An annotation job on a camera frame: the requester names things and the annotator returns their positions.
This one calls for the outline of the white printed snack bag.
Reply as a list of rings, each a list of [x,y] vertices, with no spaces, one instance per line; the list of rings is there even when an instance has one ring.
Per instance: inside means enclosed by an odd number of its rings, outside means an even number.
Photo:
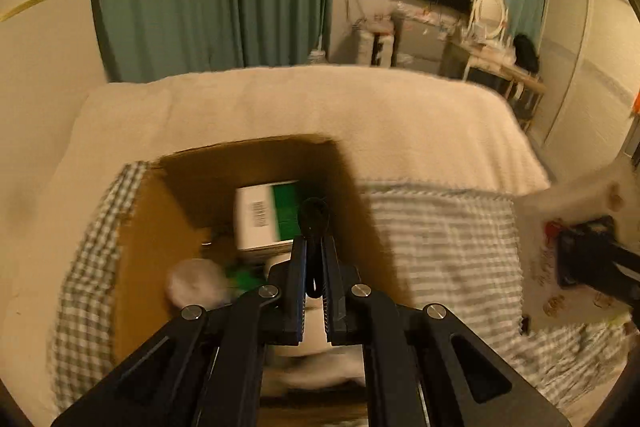
[[[524,331],[639,309],[639,169],[627,157],[514,200]]]

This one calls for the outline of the white blue medicine bottle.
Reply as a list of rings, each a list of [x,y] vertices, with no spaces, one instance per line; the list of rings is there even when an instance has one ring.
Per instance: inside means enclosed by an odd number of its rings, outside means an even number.
[[[166,295],[179,309],[198,305],[213,310],[230,303],[230,287],[224,270],[209,259],[178,262],[167,274]]]

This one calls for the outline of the green white carton box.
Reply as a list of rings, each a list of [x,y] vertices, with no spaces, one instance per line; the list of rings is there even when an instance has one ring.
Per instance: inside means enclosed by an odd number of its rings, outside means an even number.
[[[234,238],[250,260],[288,255],[299,236],[297,180],[243,186],[234,196]]]

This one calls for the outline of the green foil snack packet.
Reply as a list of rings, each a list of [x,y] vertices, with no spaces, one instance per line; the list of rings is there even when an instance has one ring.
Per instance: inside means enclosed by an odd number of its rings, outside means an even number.
[[[238,265],[226,270],[231,299],[239,298],[247,291],[252,291],[265,283],[264,268],[260,265]]]

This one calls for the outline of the white inhaler device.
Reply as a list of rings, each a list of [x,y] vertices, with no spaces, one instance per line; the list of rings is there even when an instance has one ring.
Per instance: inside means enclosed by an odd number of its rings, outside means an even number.
[[[322,299],[307,297],[303,340],[297,346],[268,349],[262,394],[277,397],[288,391],[317,391],[365,383],[361,349],[333,347],[326,340]]]

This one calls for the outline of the brown cardboard box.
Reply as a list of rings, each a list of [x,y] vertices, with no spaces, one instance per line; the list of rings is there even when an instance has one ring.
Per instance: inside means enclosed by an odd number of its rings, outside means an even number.
[[[372,287],[404,297],[393,259],[376,233],[369,210],[337,144],[320,135],[275,136],[183,150],[160,158],[145,173],[134,208],[119,227],[122,247],[114,308],[117,366],[179,313],[165,294],[168,271],[194,258],[205,239],[217,259],[233,259],[234,196],[243,186],[297,180],[329,208],[337,257]],[[258,403],[253,426],[321,426],[362,416],[361,403]]]

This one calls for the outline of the white wardrobe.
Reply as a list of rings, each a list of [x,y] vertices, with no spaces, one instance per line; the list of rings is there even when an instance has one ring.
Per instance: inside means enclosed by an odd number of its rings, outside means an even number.
[[[639,93],[639,21],[628,0],[546,0],[540,36],[546,93],[527,134],[558,181],[608,165]]]

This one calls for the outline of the black bag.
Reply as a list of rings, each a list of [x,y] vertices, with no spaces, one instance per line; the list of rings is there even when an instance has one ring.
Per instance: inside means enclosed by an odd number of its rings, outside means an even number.
[[[540,69],[539,56],[533,41],[524,34],[517,34],[512,43],[515,52],[514,65],[530,75],[537,75]]]

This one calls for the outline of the wooden dressing table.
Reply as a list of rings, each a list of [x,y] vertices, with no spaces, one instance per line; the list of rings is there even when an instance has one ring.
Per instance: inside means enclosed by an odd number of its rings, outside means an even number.
[[[537,75],[483,54],[477,46],[449,41],[442,52],[440,77],[472,82],[502,96],[521,129],[527,131],[547,87]]]

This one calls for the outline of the cream quilted bed cover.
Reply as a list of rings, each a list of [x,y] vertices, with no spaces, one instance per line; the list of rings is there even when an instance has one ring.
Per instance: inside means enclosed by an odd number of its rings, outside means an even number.
[[[502,98],[466,82],[356,66],[235,69],[1,95],[1,378],[55,418],[47,347],[58,288],[123,165],[273,135],[323,134],[359,179],[526,194],[549,180]]]

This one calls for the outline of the white round mirror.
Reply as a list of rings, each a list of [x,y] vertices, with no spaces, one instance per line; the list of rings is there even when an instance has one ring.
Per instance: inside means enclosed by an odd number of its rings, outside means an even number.
[[[475,0],[468,34],[476,42],[501,40],[506,32],[509,10],[504,0]]]

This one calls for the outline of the grey cabinet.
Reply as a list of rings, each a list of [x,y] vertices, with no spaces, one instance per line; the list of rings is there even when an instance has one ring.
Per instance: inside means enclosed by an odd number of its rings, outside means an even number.
[[[392,66],[437,75],[448,31],[437,25],[394,14]]]

